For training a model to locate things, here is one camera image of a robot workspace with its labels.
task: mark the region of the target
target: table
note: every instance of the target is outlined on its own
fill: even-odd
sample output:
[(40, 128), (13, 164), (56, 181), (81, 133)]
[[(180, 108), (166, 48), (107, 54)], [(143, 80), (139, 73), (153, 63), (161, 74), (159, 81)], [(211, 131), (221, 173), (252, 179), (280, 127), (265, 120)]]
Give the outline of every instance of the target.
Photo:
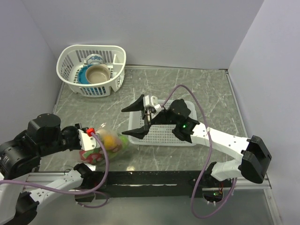
[[(209, 126), (236, 136), (244, 136), (243, 124), (225, 70), (201, 70), (165, 67), (126, 67), (119, 91), (108, 97), (88, 98), (75, 94), (67, 85), (62, 87), (54, 113), (61, 118), (61, 127), (82, 123), (98, 128), (102, 123), (118, 132), (128, 130), (129, 113), (121, 112), (141, 94), (165, 99), (177, 84), (188, 86), (203, 107)], [(171, 99), (192, 101), (190, 94), (179, 88)], [(197, 109), (197, 117), (202, 116)], [(201, 170), (208, 147), (167, 147), (130, 145), (110, 161), (110, 171), (180, 171)], [(78, 163), (77, 151), (65, 151), (44, 157), (40, 171), (64, 171)], [(210, 161), (225, 162), (230, 156), (214, 150)], [(96, 166), (103, 170), (104, 165)]]

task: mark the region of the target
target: shallow white basket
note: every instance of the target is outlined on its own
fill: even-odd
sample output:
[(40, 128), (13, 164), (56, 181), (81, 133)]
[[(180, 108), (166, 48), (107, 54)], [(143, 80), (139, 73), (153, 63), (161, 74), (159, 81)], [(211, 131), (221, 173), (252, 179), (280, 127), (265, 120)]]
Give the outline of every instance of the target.
[[(165, 107), (168, 108), (173, 100), (167, 101)], [(158, 100), (158, 103), (162, 104), (164, 100)], [(185, 101), (187, 107), (190, 109), (190, 118), (196, 120), (197, 113), (194, 103)], [(144, 126), (144, 120), (142, 119), (141, 111), (130, 112), (128, 130), (140, 128)], [(149, 129), (149, 133), (143, 138), (138, 139), (136, 137), (128, 136), (129, 141), (132, 144), (140, 145), (160, 145), (160, 146), (195, 146), (195, 143), (183, 142), (179, 140), (172, 133), (175, 125), (152, 125)]]
[[(78, 73), (87, 64), (85, 59), (90, 54), (100, 54), (111, 72), (111, 79), (96, 84), (78, 83)], [(56, 72), (58, 77), (69, 85), (75, 93), (98, 98), (105, 97), (119, 90), (124, 80), (126, 53), (123, 48), (113, 45), (72, 45), (66, 48), (58, 58)]]

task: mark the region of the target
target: laundry basket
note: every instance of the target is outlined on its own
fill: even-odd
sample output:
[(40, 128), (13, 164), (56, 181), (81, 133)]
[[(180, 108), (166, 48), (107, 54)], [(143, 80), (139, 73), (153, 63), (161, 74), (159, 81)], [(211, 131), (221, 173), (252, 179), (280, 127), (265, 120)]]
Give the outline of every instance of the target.
[[(100, 54), (111, 72), (111, 79), (96, 84), (81, 84), (78, 73), (86, 66), (85, 59), (90, 54)], [(123, 48), (113, 45), (72, 45), (66, 48), (58, 59), (56, 72), (58, 77), (69, 85), (75, 93), (98, 98), (105, 97), (119, 90), (124, 80), (126, 53)]]

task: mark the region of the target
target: red connector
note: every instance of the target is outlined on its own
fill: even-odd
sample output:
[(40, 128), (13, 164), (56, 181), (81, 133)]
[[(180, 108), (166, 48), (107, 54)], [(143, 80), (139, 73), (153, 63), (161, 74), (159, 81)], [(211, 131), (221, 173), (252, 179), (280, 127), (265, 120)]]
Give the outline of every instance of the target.
[(91, 133), (95, 133), (95, 129), (94, 128), (89, 128), (89, 129), (86, 130), (86, 133), (88, 134), (89, 137), (91, 137), (92, 136)]

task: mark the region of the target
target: blue plate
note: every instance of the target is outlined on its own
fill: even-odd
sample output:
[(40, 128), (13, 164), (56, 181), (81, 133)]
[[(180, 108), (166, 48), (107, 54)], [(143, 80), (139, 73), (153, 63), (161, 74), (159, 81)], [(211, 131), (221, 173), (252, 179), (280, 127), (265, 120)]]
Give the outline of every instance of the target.
[(78, 82), (81, 83), (81, 84), (90, 84), (88, 82), (88, 80), (86, 79), (86, 76), (85, 76), (85, 73), (86, 73), (86, 70), (91, 67), (92, 65), (88, 65), (88, 66), (84, 66), (81, 68), (81, 70), (79, 71), (78, 73)]

